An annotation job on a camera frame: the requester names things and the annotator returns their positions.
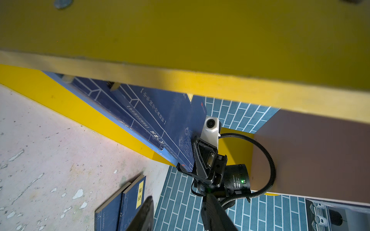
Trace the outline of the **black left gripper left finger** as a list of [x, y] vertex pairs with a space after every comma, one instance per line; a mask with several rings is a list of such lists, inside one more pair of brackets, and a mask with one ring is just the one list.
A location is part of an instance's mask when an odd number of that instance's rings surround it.
[[154, 214], [153, 197], [149, 196], [142, 204], [126, 231], [153, 231]]

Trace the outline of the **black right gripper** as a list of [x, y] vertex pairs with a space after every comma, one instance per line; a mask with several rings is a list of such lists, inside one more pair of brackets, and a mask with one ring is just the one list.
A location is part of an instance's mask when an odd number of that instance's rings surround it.
[[195, 136], [192, 140], [195, 165], [188, 172], [178, 163], [176, 169], [194, 178], [191, 192], [200, 197], [207, 194], [217, 199], [251, 192], [249, 174], [245, 164], [227, 165], [227, 157], [217, 155], [216, 147]]

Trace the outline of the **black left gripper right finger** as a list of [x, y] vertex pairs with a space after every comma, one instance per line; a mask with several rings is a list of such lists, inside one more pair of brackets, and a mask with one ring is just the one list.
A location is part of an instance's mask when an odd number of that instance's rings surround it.
[[203, 197], [201, 218], [205, 231], [238, 231], [213, 194]]

